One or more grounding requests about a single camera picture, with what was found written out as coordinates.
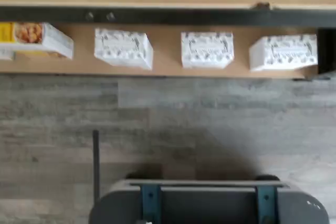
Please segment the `black metal rail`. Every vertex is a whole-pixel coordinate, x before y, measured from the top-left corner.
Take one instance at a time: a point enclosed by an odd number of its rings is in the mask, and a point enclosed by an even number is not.
[[[336,10],[0,6],[0,21],[336,28]]]

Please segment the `metal bracket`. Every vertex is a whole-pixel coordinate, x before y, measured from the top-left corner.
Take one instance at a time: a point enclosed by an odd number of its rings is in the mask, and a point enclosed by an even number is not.
[[[259,224],[278,224],[277,187],[257,186],[257,206]]]
[[[141,185],[142,219],[153,224],[161,224],[161,187]]]

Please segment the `yellow box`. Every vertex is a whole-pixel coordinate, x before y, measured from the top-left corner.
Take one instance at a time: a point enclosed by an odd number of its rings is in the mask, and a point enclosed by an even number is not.
[[[49,23],[0,23],[0,59],[12,59],[13,53],[72,59],[73,43]]]

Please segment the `colorful box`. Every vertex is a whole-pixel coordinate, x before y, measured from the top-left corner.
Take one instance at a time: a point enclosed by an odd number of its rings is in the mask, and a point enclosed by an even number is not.
[[[317,36],[268,36],[249,50],[251,71],[293,70],[318,64]]]
[[[0,50],[7,53],[72,59],[73,43],[49,23],[0,23]]]
[[[181,33],[184,68],[225,68],[234,60],[232,33]]]

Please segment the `food box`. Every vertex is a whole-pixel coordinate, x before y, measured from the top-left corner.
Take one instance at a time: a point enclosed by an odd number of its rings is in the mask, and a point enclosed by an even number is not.
[[[13,60],[14,52],[6,49],[0,49],[0,60]]]
[[[234,60],[232,33],[181,33],[184,68],[225,68]]]
[[[251,71],[293,70],[318,64],[317,36],[268,36],[249,50]]]
[[[49,23],[0,23],[0,50],[7,52],[72,59],[73,43]]]
[[[95,57],[113,66],[151,70],[153,48],[144,33],[96,29]]]

